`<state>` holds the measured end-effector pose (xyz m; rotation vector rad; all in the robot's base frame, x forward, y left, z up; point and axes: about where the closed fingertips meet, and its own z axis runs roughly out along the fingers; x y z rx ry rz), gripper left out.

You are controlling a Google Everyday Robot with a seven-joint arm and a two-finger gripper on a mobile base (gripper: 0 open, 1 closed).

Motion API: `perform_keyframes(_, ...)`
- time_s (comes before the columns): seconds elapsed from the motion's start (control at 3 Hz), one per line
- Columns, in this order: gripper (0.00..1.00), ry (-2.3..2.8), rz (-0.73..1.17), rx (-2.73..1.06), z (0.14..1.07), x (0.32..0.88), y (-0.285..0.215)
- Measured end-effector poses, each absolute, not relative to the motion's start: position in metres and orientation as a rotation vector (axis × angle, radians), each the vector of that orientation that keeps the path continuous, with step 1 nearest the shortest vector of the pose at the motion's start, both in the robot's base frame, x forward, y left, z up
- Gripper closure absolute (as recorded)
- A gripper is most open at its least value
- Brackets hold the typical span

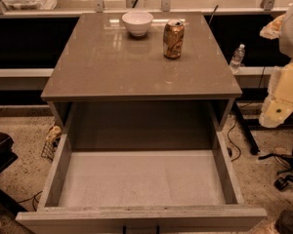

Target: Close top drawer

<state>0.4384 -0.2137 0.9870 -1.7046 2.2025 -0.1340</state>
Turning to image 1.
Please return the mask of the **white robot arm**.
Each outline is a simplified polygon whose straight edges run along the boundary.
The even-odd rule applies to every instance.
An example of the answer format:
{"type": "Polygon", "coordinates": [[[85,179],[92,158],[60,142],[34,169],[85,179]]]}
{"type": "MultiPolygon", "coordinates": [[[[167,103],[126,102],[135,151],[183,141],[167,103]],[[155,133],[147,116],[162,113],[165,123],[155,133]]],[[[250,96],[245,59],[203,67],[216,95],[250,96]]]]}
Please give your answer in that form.
{"type": "Polygon", "coordinates": [[[265,98],[259,123],[266,128],[276,128],[293,112],[293,4],[288,11],[265,26],[260,35],[278,39],[279,50],[290,57],[284,67],[276,66],[270,78],[268,96],[265,98]]]}

